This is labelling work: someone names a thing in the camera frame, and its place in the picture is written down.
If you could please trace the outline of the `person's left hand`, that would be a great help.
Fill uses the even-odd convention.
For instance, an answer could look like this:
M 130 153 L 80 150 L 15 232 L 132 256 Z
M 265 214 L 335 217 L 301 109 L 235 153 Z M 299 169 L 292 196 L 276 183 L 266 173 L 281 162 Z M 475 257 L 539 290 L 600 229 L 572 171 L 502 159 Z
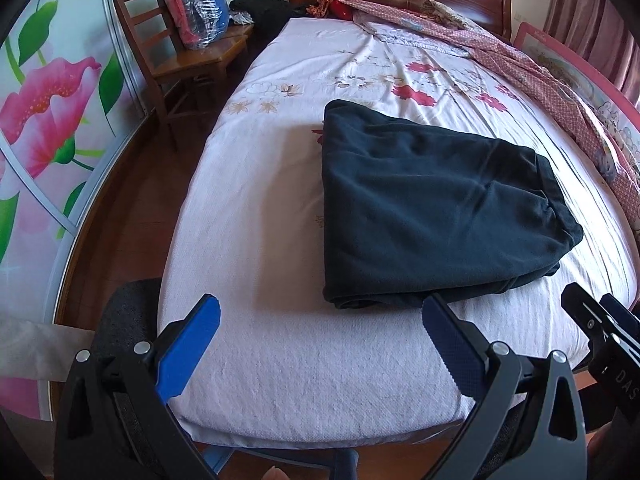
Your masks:
M 282 469 L 271 467 L 262 476 L 262 480 L 290 480 L 290 478 Z

